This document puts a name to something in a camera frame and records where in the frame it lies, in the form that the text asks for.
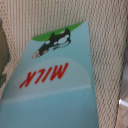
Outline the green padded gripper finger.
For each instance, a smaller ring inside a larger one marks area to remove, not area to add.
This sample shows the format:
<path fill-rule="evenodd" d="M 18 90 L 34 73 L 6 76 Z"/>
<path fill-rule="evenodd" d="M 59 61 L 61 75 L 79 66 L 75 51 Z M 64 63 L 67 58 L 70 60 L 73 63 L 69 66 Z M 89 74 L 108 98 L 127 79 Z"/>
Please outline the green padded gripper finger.
<path fill-rule="evenodd" d="M 2 26 L 2 20 L 0 19 L 0 87 L 6 81 L 6 75 L 3 73 L 3 71 L 9 61 L 10 61 L 9 47 Z"/>

